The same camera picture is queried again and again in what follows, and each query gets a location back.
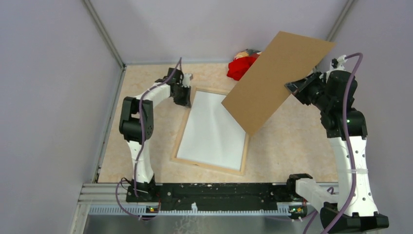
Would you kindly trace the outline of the brown cardboard backing board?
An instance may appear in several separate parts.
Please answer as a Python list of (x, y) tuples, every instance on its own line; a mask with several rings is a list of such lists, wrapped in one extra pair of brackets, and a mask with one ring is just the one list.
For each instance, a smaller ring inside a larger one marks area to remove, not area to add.
[(335, 43), (279, 31), (222, 101), (253, 136), (288, 98), (285, 84), (306, 77)]

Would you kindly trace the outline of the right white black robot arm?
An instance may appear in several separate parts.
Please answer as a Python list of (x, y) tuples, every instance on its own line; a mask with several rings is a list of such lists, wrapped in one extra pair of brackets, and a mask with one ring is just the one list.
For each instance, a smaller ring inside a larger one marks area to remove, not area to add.
[(325, 234), (388, 228), (389, 219), (378, 211), (370, 188), (366, 120), (352, 106), (357, 89), (355, 76), (343, 70), (316, 72), (285, 87), (302, 104), (319, 109), (338, 173), (335, 195), (307, 176), (293, 175), (285, 188), (286, 196), (292, 201), (308, 201), (318, 212)]

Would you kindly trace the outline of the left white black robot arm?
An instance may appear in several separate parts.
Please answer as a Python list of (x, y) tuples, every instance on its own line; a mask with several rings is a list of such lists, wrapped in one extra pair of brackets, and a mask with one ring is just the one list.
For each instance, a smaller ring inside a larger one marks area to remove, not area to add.
[(131, 193), (144, 201), (151, 201), (156, 196), (154, 172), (150, 163), (154, 108), (168, 98), (172, 98), (176, 105), (190, 108), (192, 79), (191, 73), (169, 68), (165, 77), (156, 80), (142, 94), (123, 99), (119, 131), (131, 152), (133, 164)]

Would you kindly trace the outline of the red cloth bundle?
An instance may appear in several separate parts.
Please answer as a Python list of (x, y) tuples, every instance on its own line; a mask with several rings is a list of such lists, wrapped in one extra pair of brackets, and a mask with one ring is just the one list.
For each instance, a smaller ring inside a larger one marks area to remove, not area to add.
[(239, 81), (261, 54), (262, 51), (253, 49), (237, 53), (228, 64), (227, 77)]

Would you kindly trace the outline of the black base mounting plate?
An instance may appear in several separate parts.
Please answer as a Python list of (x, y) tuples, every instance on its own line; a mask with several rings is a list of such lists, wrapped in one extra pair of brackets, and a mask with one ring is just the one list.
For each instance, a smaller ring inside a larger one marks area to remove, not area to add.
[(151, 198), (136, 197), (129, 186), (126, 202), (155, 203), (161, 211), (275, 211), (281, 205), (308, 205), (286, 183), (157, 183)]

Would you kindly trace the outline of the aluminium rail front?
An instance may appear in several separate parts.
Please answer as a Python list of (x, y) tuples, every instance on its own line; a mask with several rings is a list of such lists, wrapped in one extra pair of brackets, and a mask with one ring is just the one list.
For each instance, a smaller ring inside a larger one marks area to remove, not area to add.
[(172, 216), (286, 216), (289, 221), (320, 216), (331, 234), (386, 229), (387, 216), (374, 207), (370, 190), (359, 184), (346, 190), (337, 183), (317, 183), (307, 174), (285, 183), (114, 183), (81, 188), (72, 233), (83, 231), (88, 213), (131, 215), (151, 220)]

